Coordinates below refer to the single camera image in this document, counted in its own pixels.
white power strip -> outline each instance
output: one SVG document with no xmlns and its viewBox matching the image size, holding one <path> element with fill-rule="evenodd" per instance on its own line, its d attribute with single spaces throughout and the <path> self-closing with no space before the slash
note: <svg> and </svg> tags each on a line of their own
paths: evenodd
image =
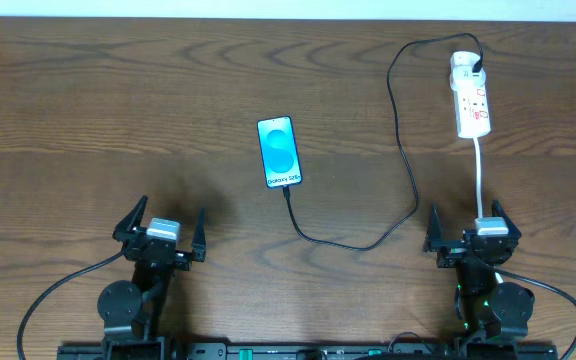
<svg viewBox="0 0 576 360">
<path fill-rule="evenodd" d="M 457 135 L 472 139 L 490 132 L 490 113 L 486 97 L 486 72 L 473 73 L 479 55 L 457 51 L 450 58 L 450 87 L 455 96 Z"/>
</svg>

white cable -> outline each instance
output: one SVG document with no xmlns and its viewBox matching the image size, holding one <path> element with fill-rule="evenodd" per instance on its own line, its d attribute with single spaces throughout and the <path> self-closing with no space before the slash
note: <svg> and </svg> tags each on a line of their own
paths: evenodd
<svg viewBox="0 0 576 360">
<path fill-rule="evenodd" d="M 484 217 L 484 207 L 481 204 L 481 150 L 478 138 L 474 137 L 472 141 L 475 143 L 475 162 L 477 163 L 477 218 L 481 219 Z"/>
</svg>

wood grain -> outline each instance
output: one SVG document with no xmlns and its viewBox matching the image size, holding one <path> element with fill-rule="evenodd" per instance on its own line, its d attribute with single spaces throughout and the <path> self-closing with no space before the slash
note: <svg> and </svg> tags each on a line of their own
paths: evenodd
<svg viewBox="0 0 576 360">
<path fill-rule="evenodd" d="M 363 245 L 410 210 L 385 70 L 413 39 L 469 31 L 484 45 L 494 131 L 485 201 L 524 237 L 506 265 L 576 296 L 576 24 L 0 18 L 0 359 L 34 299 L 115 253 L 114 224 L 147 217 L 192 232 L 207 208 L 208 260 L 180 274 L 162 332 L 233 342 L 386 341 L 460 328 L 455 276 L 421 252 L 431 202 L 458 236 L 475 211 L 472 143 L 455 139 L 447 61 L 467 40 L 415 47 L 394 71 L 401 136 L 422 199 L 379 250 L 317 247 L 264 186 L 256 121 L 294 119 L 305 231 Z M 118 261 L 41 304 L 29 359 L 102 337 L 97 296 Z M 530 340 L 561 352 L 574 308 L 535 290 Z"/>
</svg>

smartphone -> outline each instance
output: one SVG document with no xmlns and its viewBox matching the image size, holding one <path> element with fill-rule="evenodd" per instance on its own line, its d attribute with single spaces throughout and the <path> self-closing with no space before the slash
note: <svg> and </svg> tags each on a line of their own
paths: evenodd
<svg viewBox="0 0 576 360">
<path fill-rule="evenodd" d="M 257 131 L 266 186 L 276 188 L 301 183 L 297 143 L 290 117 L 260 120 Z"/>
</svg>

white wall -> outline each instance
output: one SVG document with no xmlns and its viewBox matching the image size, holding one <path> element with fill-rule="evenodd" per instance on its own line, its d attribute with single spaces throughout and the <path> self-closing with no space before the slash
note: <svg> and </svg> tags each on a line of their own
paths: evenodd
<svg viewBox="0 0 576 360">
<path fill-rule="evenodd" d="M 0 16 L 576 21 L 576 0 L 0 0 Z"/>
</svg>

